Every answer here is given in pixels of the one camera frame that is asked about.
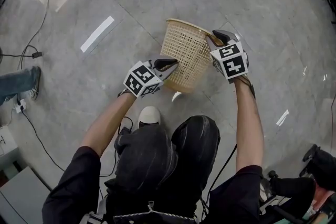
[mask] gray concrete floor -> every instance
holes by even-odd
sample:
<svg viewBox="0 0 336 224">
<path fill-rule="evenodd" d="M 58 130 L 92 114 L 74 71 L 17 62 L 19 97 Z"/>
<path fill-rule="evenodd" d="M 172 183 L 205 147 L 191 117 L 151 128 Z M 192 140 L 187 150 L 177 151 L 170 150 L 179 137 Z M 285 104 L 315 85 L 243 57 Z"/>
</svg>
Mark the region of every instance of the gray concrete floor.
<svg viewBox="0 0 336 224">
<path fill-rule="evenodd" d="M 0 10 L 0 46 L 4 53 L 22 52 L 41 24 L 46 3 L 6 1 Z M 82 44 L 109 16 L 114 19 L 109 32 L 83 53 Z M 312 143 L 331 150 L 336 35 L 326 1 L 50 0 L 43 28 L 31 42 L 44 56 L 25 59 L 24 67 L 42 68 L 39 98 L 28 103 L 27 114 L 60 166 L 69 164 L 85 130 L 123 89 L 129 68 L 160 52 L 168 18 L 242 36 L 265 133 L 265 170 L 276 168 L 280 175 L 294 177 L 302 166 L 303 152 Z M 17 58 L 4 58 L 0 73 L 15 71 L 17 64 Z M 172 103 L 173 94 L 163 89 L 150 98 L 139 99 L 128 116 L 136 122 L 143 107 L 155 105 L 170 133 L 191 115 L 212 117 L 222 140 L 210 185 L 235 145 L 234 87 L 209 68 L 194 93 Z M 12 106 L 10 101 L 1 107 L 3 122 L 9 120 Z M 283 124 L 277 125 L 287 110 Z M 26 119 L 14 114 L 9 128 L 29 165 L 54 187 L 62 172 L 44 153 Z M 101 173 L 110 173 L 114 163 L 112 144 L 101 161 Z M 234 172 L 235 162 L 231 161 L 218 183 Z M 101 180 L 103 193 L 105 180 Z"/>
</svg>

